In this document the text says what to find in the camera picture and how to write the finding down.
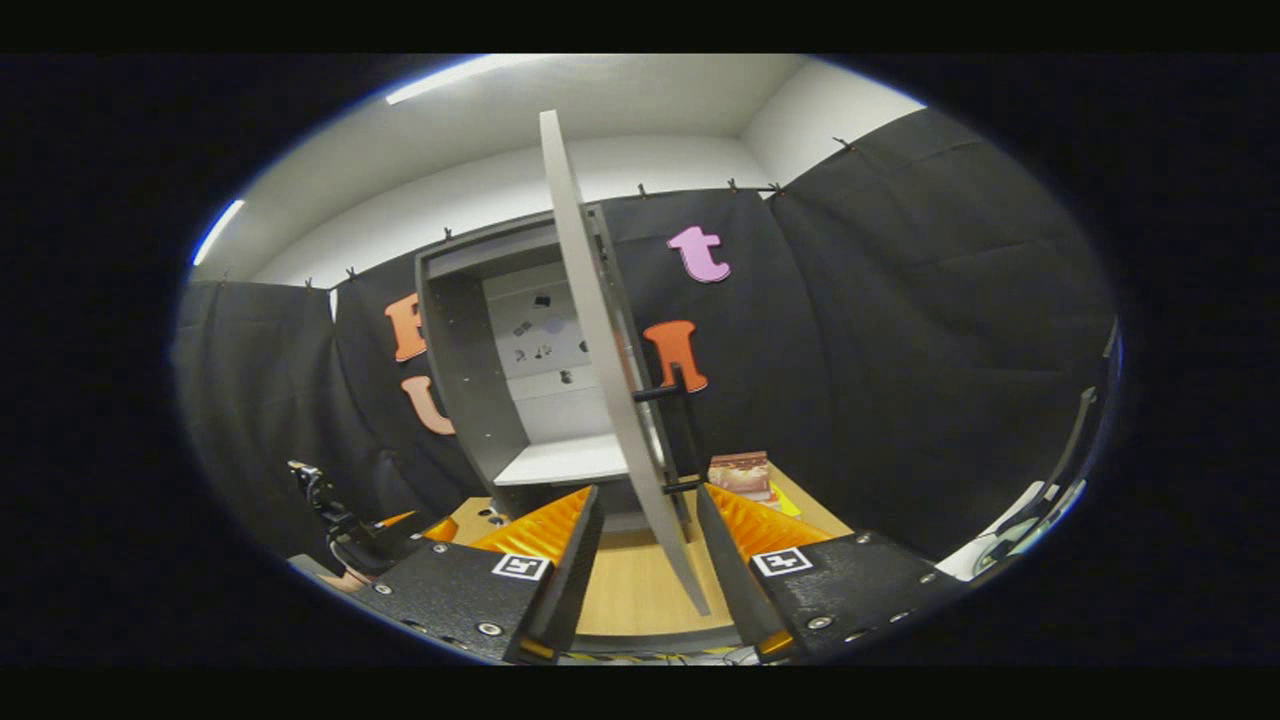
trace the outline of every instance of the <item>orange letter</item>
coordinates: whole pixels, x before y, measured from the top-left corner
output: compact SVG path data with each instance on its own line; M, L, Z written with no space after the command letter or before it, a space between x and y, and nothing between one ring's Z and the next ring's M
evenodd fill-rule
M431 400L431 378L426 375L410 378L401 383L401 389L408 393L413 410L417 411L417 419L422 420L426 429L439 436L453 434L453 420L440 415L435 409L435 401Z
M422 327L422 315L417 313L416 292L388 305L384 315L392 319L392 329L396 331L397 363L426 352L426 341L417 332Z
M676 378L671 374L671 364L680 363L680 369L685 372L685 384L689 392L698 392L707 387L707 375L698 373L694 364L694 346L689 342L689 336L698 329L689 320L672 320L658 323L644 332L645 338L658 346L658 360L662 361L662 387L676 384Z

